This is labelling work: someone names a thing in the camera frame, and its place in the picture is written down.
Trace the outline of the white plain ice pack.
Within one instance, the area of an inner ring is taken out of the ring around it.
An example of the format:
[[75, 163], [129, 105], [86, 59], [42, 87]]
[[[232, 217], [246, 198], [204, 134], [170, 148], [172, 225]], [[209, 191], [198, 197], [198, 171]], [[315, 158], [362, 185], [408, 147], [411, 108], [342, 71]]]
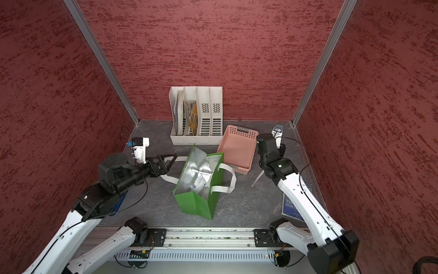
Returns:
[[262, 170], [262, 171], [260, 172], [260, 174], [256, 177], [255, 181], [253, 182], [252, 187], [253, 187], [253, 186], [254, 186], [254, 185], [260, 180], [261, 177], [264, 176], [264, 173], [265, 173], [264, 170]]

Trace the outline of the green insulated delivery bag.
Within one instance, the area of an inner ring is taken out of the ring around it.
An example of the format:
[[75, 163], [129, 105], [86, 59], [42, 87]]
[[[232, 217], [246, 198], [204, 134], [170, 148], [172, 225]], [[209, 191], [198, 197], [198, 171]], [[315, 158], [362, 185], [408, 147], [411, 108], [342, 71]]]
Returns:
[[212, 220], [221, 193], [230, 194], [236, 187], [234, 169], [224, 163], [224, 153], [207, 154], [193, 146], [188, 156], [178, 156], [184, 162], [178, 178], [162, 175], [175, 185], [173, 196], [181, 211]]

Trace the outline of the white printed ice pack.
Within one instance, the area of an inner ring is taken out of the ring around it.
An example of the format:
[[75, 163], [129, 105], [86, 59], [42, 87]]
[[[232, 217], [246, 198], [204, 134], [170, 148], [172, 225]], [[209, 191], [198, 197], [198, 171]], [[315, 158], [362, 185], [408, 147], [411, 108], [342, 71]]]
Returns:
[[206, 187], [206, 184], [207, 184], [207, 181], [205, 180], [205, 178], [202, 175], [200, 175], [195, 179], [193, 185], [191, 186], [191, 189], [193, 191], [201, 191], [203, 188]]

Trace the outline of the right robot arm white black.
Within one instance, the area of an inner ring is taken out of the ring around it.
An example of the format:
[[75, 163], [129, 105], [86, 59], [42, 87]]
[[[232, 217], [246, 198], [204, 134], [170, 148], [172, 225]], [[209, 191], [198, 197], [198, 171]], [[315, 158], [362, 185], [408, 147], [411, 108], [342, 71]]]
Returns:
[[274, 225], [276, 237], [302, 252], [318, 274], [347, 272], [355, 263], [359, 238], [338, 224], [311, 193], [301, 171], [284, 156], [285, 145], [278, 145], [271, 134], [257, 136], [259, 165], [265, 175], [291, 200], [309, 231], [288, 221]]

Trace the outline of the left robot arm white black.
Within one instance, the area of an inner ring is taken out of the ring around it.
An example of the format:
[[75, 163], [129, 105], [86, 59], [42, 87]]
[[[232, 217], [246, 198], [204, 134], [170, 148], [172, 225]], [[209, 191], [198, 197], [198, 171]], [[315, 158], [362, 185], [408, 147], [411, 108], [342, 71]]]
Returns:
[[121, 250], [136, 244], [154, 244], [148, 225], [134, 217], [107, 240], [85, 254], [74, 254], [92, 230], [106, 217], [121, 213], [123, 196], [134, 187], [168, 173], [175, 154], [146, 158], [129, 164], [128, 156], [116, 153], [98, 166], [99, 181], [87, 187], [77, 198], [55, 236], [25, 271], [27, 274], [92, 274]]

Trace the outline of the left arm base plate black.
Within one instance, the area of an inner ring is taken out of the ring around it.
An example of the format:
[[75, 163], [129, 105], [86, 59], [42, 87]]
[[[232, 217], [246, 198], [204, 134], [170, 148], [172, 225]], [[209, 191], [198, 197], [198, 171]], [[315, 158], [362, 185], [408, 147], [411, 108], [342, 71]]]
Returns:
[[165, 228], [143, 229], [135, 236], [133, 247], [162, 247], [166, 238], [167, 230]]

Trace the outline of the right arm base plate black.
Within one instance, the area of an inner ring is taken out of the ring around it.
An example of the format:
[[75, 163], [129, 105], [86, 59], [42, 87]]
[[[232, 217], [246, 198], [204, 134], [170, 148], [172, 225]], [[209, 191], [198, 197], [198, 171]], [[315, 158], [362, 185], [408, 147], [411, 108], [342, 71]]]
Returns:
[[281, 249], [293, 248], [292, 245], [285, 244], [280, 241], [279, 237], [271, 229], [254, 229], [254, 243], [258, 248], [274, 248]]

